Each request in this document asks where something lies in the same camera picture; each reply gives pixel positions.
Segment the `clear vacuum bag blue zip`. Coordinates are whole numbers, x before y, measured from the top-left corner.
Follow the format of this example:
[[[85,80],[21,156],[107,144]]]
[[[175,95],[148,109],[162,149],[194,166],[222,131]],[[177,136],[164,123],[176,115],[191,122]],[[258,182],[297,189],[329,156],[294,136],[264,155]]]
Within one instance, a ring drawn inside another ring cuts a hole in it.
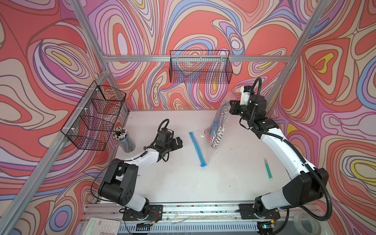
[[[206,128],[189,132],[201,167],[208,165],[211,157],[220,146],[231,108],[230,100],[234,99],[237,99],[235,95],[231,93],[227,94],[213,116],[211,124]]]

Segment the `red white striped tank top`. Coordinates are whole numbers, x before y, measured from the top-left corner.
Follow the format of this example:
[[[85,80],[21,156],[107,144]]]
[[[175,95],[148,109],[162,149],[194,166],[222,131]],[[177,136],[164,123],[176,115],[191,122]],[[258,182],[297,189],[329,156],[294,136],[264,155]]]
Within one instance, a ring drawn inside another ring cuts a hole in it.
[[[206,128],[204,131],[206,139],[212,149],[217,149],[219,147],[219,143],[225,131],[229,110],[230,104],[228,102],[222,104],[216,112],[214,121],[212,122],[211,126]]]

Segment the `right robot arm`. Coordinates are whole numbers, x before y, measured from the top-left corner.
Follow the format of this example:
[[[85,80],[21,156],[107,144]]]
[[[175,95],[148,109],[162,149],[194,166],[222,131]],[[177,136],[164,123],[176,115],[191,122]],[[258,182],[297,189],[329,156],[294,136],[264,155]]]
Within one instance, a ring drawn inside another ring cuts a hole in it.
[[[240,100],[231,100],[230,105],[230,114],[238,115],[241,121],[247,122],[246,129],[251,130],[274,152],[290,177],[290,181],[281,189],[255,199],[254,214],[266,217],[275,209],[300,207],[317,220],[329,220],[333,204],[326,187],[328,172],[309,162],[284,136],[276,122],[266,116],[266,99],[252,86],[244,86]],[[324,215],[318,216],[305,205],[321,198],[325,199],[327,209]]]

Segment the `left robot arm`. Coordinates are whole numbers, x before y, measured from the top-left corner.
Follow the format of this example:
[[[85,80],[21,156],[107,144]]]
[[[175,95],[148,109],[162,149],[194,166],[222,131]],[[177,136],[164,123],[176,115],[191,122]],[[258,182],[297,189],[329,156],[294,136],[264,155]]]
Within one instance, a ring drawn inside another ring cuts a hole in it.
[[[147,198],[135,192],[139,171],[159,161],[166,162],[171,152],[182,147],[180,137],[174,137],[172,130],[162,128],[142,153],[128,160],[115,159],[111,162],[99,185],[98,195],[137,212],[148,211]]]

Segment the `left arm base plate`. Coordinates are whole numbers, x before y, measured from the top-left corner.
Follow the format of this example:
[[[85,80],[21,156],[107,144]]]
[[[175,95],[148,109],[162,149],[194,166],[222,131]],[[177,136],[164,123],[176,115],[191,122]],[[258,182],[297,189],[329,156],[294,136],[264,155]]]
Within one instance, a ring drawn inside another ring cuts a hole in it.
[[[136,211],[131,208],[121,208],[119,213],[123,214],[124,221],[151,221],[158,222],[162,219],[163,205],[162,204],[147,204],[141,211]]]

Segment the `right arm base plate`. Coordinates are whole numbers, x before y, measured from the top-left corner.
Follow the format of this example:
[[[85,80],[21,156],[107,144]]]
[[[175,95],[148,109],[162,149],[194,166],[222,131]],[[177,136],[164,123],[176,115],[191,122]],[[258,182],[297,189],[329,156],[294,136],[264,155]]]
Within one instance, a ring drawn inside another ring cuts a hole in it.
[[[262,204],[239,204],[238,212],[242,219],[278,220],[281,218],[278,209],[266,209]]]

